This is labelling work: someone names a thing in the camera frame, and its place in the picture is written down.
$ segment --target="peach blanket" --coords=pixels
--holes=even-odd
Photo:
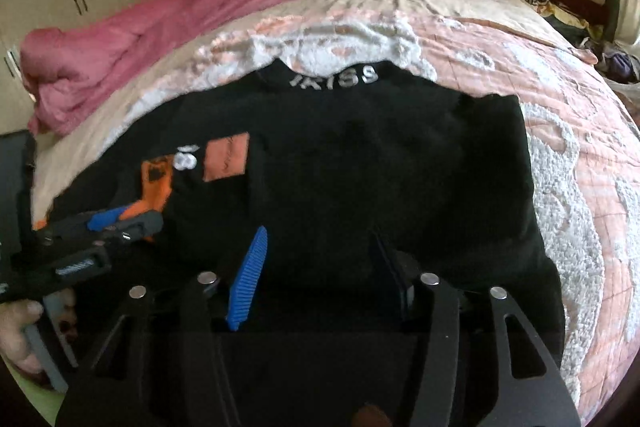
[[[275,57],[309,76],[388,59],[470,94],[518,95],[536,215],[562,280],[562,375],[588,422],[640,346],[640,132],[593,55],[519,0],[297,0],[234,22],[165,57],[42,150],[34,219],[133,121]]]

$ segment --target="orange patch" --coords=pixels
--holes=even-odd
[[[171,195],[171,180],[174,173],[174,156],[161,156],[142,164],[142,199],[133,203],[120,214],[119,220],[139,216],[149,210],[162,212]],[[151,237],[145,237],[150,243]]]
[[[204,157],[204,181],[244,174],[249,150],[249,133],[236,134],[207,143]]]
[[[40,230],[47,226],[47,220],[41,219],[33,224],[33,230]]]

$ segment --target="black sweatshirt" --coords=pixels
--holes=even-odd
[[[207,143],[245,133],[244,173],[204,181]],[[356,295],[370,289],[377,228],[459,289],[506,288],[561,360],[559,277],[515,96],[473,98],[390,62],[306,78],[276,60],[138,120],[56,198],[50,220],[137,200],[141,163],[193,144],[197,164],[174,169],[156,238],[165,255],[232,281],[264,225],[262,287]]]

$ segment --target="pink comforter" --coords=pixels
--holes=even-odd
[[[226,22],[288,0],[147,0],[88,28],[29,33],[20,51],[36,97],[33,134],[66,135],[168,52]]]

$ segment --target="screw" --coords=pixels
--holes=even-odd
[[[491,293],[494,299],[498,299],[498,301],[503,301],[507,298],[507,290],[500,288],[500,286],[494,286],[489,290],[489,293]]]
[[[436,286],[440,284],[440,277],[438,277],[434,273],[424,272],[422,275],[420,275],[420,282],[427,286]]]
[[[198,282],[200,284],[213,284],[218,276],[213,272],[201,272],[198,274]]]
[[[144,286],[133,286],[129,290],[129,297],[132,299],[142,299],[146,295],[146,288]]]

